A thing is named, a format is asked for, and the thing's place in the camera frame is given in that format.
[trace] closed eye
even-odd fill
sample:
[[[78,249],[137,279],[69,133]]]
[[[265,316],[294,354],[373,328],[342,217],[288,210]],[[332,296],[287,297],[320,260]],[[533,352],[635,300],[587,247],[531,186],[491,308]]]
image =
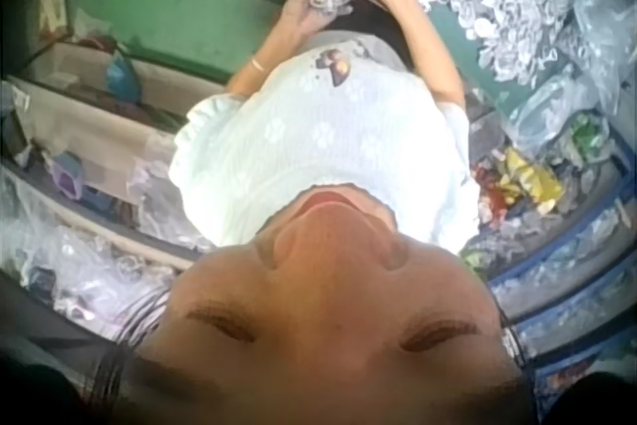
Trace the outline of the closed eye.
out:
[[[478,327],[469,322],[443,321],[427,324],[402,341],[400,346],[406,352],[424,352],[441,343],[462,335],[476,335]]]
[[[207,325],[212,325],[224,335],[239,342],[254,343],[257,340],[256,334],[242,320],[227,312],[220,312],[214,309],[195,310],[186,315],[186,319],[198,320]]]

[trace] white sweater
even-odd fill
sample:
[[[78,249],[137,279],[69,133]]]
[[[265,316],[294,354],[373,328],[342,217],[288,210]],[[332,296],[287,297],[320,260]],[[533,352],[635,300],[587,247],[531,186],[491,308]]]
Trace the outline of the white sweater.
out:
[[[360,36],[281,64],[247,101],[197,105],[170,178],[201,233],[244,244],[301,192],[353,183],[414,239],[458,253],[478,234],[465,113],[436,106],[420,78],[383,59],[395,54]]]

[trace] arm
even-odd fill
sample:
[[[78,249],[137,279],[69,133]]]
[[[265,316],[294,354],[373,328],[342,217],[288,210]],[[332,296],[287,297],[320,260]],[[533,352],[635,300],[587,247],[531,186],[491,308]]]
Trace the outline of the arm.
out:
[[[266,41],[230,79],[225,92],[249,98],[261,89],[268,75],[278,65],[295,55],[309,37],[324,29],[336,15],[348,12],[342,9],[333,15],[326,15],[311,8],[310,0],[288,0]]]
[[[380,0],[403,31],[416,71],[437,102],[465,108],[463,83],[451,54],[418,0]]]
[[[254,57],[230,79],[225,92],[246,99],[251,97],[261,89],[272,70],[290,59],[304,42],[305,39],[298,32],[290,31],[285,24],[278,23]],[[263,72],[253,60],[263,68]]]
[[[456,65],[445,43],[417,0],[384,0],[400,24],[416,71],[436,102],[465,108],[465,92]]]

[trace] lips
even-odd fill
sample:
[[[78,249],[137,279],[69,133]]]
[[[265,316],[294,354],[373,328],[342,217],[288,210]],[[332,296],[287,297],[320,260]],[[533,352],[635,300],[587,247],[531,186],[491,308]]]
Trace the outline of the lips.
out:
[[[356,206],[353,205],[351,201],[349,201],[344,196],[332,191],[325,191],[322,193],[313,194],[310,198],[308,198],[308,200],[303,203],[303,206],[299,211],[297,211],[294,217],[298,218],[300,216],[303,216],[315,206],[319,206],[323,203],[341,203],[355,209],[356,211],[360,211],[358,208],[356,208]]]

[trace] bracelet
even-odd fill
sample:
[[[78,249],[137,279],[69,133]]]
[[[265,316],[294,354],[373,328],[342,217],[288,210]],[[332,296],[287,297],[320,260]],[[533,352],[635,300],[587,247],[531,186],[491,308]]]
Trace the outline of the bracelet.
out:
[[[257,59],[255,59],[254,57],[252,58],[251,62],[254,68],[257,69],[259,72],[264,73],[266,71],[266,69],[264,69],[263,66],[259,62],[257,62]]]

